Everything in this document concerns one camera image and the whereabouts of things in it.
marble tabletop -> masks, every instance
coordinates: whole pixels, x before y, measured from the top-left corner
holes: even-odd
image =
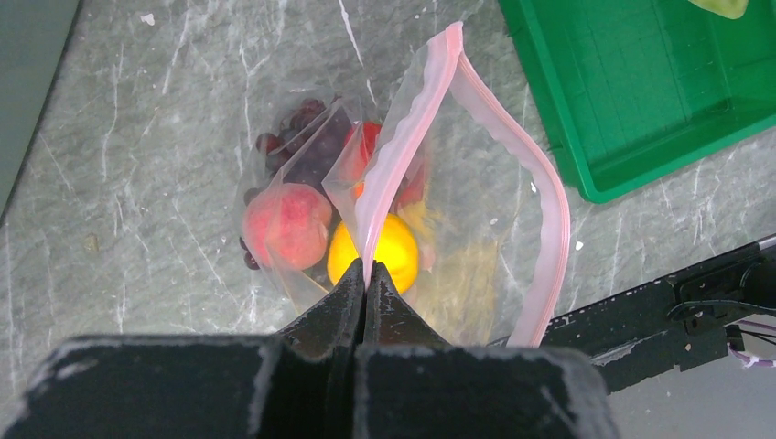
[[[497,2],[84,0],[0,226],[0,424],[83,333],[262,333],[294,317],[230,217],[263,96],[311,81],[384,114],[413,51],[466,21],[474,67],[547,147]],[[567,189],[557,314],[776,231],[776,130],[607,205]],[[525,230],[536,233],[536,230]]]

yellow fruit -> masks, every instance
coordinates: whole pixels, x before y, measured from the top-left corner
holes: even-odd
[[[329,259],[326,262],[331,282],[333,284],[339,282],[350,267],[350,263],[358,257],[348,228],[341,222],[334,230],[329,247]],[[399,294],[403,294],[415,283],[420,260],[417,241],[407,224],[393,213],[389,213],[388,218],[385,219],[377,241],[374,260],[385,264]]]

green tray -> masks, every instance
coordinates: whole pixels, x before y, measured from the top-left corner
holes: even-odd
[[[776,125],[776,6],[501,0],[561,176],[605,203]]]

bunch of grapes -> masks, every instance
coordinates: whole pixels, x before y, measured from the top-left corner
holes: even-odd
[[[309,98],[283,119],[276,134],[260,134],[255,147],[265,155],[267,170],[273,176],[292,157],[298,156],[291,168],[285,171],[283,182],[311,186],[328,199],[323,189],[323,178],[340,156],[350,129],[351,122],[344,110],[332,111],[322,101]],[[243,195],[245,205],[259,192],[255,187],[248,189]],[[258,270],[258,263],[242,239],[241,245],[245,249],[245,264],[252,270]]]

plastic bag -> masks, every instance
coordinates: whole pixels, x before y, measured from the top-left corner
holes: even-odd
[[[273,105],[277,116],[242,172],[234,220],[246,264],[261,268],[301,314],[332,287],[324,256],[340,217],[322,180],[362,109],[357,99],[309,87],[295,87]]]
[[[403,223],[416,239],[417,262],[400,252],[394,265],[403,279],[392,277],[402,292],[407,267],[417,263],[403,297],[432,328],[454,344],[485,344],[516,321],[508,344],[537,346],[566,269],[566,194],[546,155],[472,68],[461,23],[417,51],[376,145],[365,128],[357,126],[323,182],[364,260],[365,281],[384,241],[393,245],[383,251],[389,259],[397,242],[405,246]],[[530,176],[515,177],[520,166]],[[517,239],[539,215],[541,236]]]

